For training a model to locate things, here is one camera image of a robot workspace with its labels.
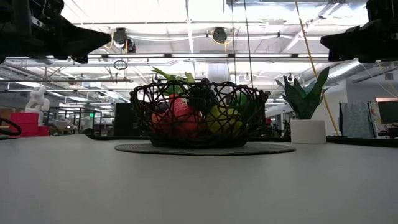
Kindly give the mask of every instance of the desk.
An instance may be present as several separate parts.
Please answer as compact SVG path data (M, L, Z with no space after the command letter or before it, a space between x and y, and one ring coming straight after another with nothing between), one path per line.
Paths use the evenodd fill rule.
M0 223L398 223L397 149L295 145L231 157L113 149L129 142L1 141Z

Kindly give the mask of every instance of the ceiling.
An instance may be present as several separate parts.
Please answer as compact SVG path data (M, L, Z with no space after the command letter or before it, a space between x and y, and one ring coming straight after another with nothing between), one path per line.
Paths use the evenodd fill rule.
M136 54L308 54L293 1L275 0L263 4L248 4L246 10L242 4L231 7L224 0L64 1L62 15L76 26L109 34L117 27L126 28L128 36L136 44ZM366 1L346 2L339 4L319 0L299 1L300 17L304 22L312 53L328 53L328 49L320 44L321 36L341 33L350 27L367 23ZM230 42L228 45L213 41L211 32L215 27L224 27ZM111 43L92 52L93 55L123 53L124 50ZM28 58L8 58L6 65L2 66L12 65L22 70L22 74L28 71L30 75L20 76L24 78L59 80L75 77L100 82L118 75L117 78L126 77L130 80L118 83L101 82L101 88L105 89L131 89L149 83L154 75L152 66L181 76L185 72L192 72L200 78L206 75L209 63L227 63L230 74L240 75L240 83L248 83L244 76L252 72L254 87L263 88L277 88L274 79L289 73L303 78L303 81L313 78L312 66L307 58L253 59L252 63L251 58L236 61L231 58L215 60L211 57L122 57L120 60L128 63L127 70L118 71L113 66L115 60L103 58L90 59L87 65L77 65L71 60L50 59L50 63L46 64ZM319 70L333 65L327 61L327 55L315 62ZM82 83L59 83L57 88L87 87ZM102 100L95 94L90 93L90 97Z

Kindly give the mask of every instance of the yellow fruit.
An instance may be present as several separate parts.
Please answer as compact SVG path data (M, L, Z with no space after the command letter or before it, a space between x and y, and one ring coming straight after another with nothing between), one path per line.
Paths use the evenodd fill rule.
M206 121L208 129L212 133L229 135L232 131L233 135L236 136L242 126L242 122L238 121L238 118L240 118L240 114L236 110L226 110L226 108L215 105L207 115Z

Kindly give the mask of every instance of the potted plant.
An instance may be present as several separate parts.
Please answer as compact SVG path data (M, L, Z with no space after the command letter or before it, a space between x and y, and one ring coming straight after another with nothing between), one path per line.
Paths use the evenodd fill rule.
M322 102L323 94L327 89L323 86L328 79L330 67L324 69L316 81L302 88L298 80L293 84L284 77L285 85L276 80L277 84L285 89L282 95L286 102L295 111L298 120L291 121L292 143L325 144L325 121L311 120L318 105Z

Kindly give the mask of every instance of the white pot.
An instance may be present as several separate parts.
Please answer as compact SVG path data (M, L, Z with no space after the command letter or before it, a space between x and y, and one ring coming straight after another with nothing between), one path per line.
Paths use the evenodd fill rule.
M295 120L290 128L292 143L326 144L325 121Z

